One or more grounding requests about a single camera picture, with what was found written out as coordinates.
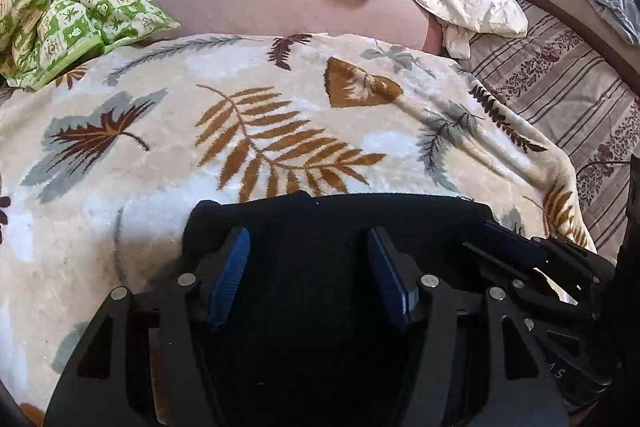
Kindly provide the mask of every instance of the bedspread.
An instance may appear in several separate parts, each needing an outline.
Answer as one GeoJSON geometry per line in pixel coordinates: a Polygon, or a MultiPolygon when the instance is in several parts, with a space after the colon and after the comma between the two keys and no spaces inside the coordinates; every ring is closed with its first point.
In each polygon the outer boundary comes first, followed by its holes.
{"type": "Polygon", "coordinates": [[[460,196],[527,237],[594,248],[567,156],[447,58],[350,35],[209,34],[9,94],[0,378],[43,409],[105,295],[162,277],[203,199],[460,196]]]}

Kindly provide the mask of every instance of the black fabric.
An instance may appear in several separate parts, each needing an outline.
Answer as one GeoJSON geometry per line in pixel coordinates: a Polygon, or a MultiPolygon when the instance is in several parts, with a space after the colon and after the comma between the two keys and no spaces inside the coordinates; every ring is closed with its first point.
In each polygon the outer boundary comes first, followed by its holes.
{"type": "Polygon", "coordinates": [[[460,198],[298,192],[245,204],[200,202],[184,232],[184,271],[246,227],[252,250],[228,325],[203,333],[233,426],[389,425],[419,341],[392,328],[367,261],[366,231],[454,288],[482,291],[455,243],[492,219],[460,198]]]}

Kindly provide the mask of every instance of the bolt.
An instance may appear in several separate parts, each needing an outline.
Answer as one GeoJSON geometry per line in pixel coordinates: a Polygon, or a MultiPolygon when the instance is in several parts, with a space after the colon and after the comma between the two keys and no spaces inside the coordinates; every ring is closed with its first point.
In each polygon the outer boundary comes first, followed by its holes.
{"type": "Polygon", "coordinates": [[[124,299],[127,296],[127,289],[124,286],[118,286],[111,290],[111,298],[114,301],[119,301],[120,299],[124,299]]]}
{"type": "Polygon", "coordinates": [[[440,279],[428,273],[420,277],[420,282],[429,288],[435,288],[440,283],[440,279]]]}
{"type": "Polygon", "coordinates": [[[196,282],[196,276],[193,273],[183,273],[178,277],[180,286],[191,286],[194,282],[196,282]]]}
{"type": "Polygon", "coordinates": [[[498,286],[494,286],[489,290],[489,295],[491,295],[497,301],[501,301],[504,299],[506,293],[502,288],[498,288],[498,286]]]}

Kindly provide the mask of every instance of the floral striped fabric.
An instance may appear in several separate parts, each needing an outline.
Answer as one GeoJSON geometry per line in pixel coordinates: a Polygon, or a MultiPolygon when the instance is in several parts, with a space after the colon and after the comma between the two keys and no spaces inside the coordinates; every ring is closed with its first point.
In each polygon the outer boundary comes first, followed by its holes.
{"type": "MultiPolygon", "coordinates": [[[[572,29],[517,0],[529,20],[523,39],[480,35],[460,65],[560,147],[577,171],[628,160],[640,142],[640,99],[572,29]]],[[[578,175],[578,198],[598,253],[615,259],[625,232],[627,166],[578,175]]]]}

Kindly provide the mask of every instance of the cable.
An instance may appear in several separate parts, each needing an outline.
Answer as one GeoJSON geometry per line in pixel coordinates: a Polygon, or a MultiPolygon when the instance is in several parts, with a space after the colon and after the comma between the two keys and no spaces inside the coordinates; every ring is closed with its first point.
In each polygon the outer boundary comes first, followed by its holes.
{"type": "Polygon", "coordinates": [[[591,167],[592,165],[631,165],[630,161],[626,162],[589,162],[587,165],[583,165],[580,169],[575,173],[575,177],[577,178],[582,171],[584,171],[587,167],[591,167]]]}

